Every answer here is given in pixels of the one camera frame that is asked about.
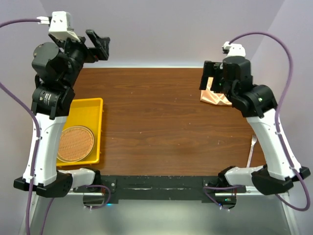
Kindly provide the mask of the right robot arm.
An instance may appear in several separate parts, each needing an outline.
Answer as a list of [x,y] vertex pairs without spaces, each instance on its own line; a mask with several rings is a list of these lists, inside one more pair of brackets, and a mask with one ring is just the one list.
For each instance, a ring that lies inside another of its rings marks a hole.
[[251,75],[251,63],[242,56],[231,56],[219,62],[205,61],[200,90],[205,90],[212,78],[210,90],[224,94],[232,107],[239,110],[262,148],[266,164],[258,167],[230,166],[218,174],[218,187],[230,192],[235,186],[254,186],[264,195],[287,192],[293,183],[306,179],[311,172],[302,166],[288,143],[281,145],[283,131],[276,130],[277,102],[266,85],[255,85]]

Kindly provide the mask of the aluminium table frame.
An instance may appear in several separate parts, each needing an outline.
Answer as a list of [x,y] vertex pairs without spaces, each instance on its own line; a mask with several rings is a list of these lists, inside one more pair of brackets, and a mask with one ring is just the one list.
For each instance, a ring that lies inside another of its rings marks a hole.
[[212,202],[121,200],[96,188],[76,188],[50,201],[35,196],[33,235],[297,235],[293,211],[253,187],[215,193]]

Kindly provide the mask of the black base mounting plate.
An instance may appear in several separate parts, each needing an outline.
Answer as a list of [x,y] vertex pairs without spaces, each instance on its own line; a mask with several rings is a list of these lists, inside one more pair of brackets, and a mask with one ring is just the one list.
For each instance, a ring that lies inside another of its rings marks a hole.
[[102,185],[111,191],[110,204],[121,200],[201,201],[211,203],[219,192],[213,188],[228,187],[217,176],[101,176]]

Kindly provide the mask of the peach cloth napkin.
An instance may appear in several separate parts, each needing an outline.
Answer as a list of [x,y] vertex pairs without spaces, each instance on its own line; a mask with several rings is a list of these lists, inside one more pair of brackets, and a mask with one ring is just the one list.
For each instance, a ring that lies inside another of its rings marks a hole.
[[212,105],[231,106],[232,103],[226,98],[224,94],[214,93],[210,90],[212,82],[213,77],[209,77],[206,85],[206,90],[201,90],[200,101]]

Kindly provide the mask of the yellow plastic tray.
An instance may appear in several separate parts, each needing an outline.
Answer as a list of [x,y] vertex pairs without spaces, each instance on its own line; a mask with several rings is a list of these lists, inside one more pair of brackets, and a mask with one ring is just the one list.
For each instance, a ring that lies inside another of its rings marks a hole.
[[66,163],[57,158],[56,165],[58,167],[73,166],[73,165],[92,165],[100,161],[100,142],[102,132],[102,113],[103,113],[103,99],[89,98],[89,99],[75,99],[73,100],[69,116],[64,125],[63,130],[72,126],[85,126],[89,128],[95,137],[95,144],[92,152],[83,160],[78,162]]

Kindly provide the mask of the round woven coaster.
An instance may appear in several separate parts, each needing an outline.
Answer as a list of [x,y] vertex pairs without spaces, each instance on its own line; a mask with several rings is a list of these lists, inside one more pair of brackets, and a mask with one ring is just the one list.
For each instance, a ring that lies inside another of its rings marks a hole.
[[78,162],[93,150],[95,137],[85,126],[72,126],[62,131],[57,158],[66,163]]

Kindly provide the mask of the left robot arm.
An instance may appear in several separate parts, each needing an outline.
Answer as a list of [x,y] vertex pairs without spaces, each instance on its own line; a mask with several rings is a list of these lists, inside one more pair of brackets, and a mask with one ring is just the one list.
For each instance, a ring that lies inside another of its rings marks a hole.
[[60,198],[72,188],[85,187],[90,192],[101,188],[98,170],[81,168],[59,171],[56,167],[61,133],[74,99],[74,84],[85,63],[109,58],[109,37],[86,31],[93,46],[87,47],[85,37],[78,40],[58,39],[37,46],[33,52],[35,90],[30,114],[33,134],[30,156],[24,174],[13,186],[45,198]]

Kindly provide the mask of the silver fork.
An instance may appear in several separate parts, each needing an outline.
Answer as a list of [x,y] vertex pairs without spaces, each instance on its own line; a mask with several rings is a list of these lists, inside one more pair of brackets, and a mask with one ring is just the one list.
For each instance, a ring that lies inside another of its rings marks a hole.
[[251,138],[251,145],[250,145],[250,150],[249,150],[249,155],[248,155],[246,167],[250,167],[251,159],[252,159],[252,155],[253,155],[253,150],[254,150],[254,146],[255,146],[256,142],[257,142],[257,136],[255,134],[253,134],[252,138]]

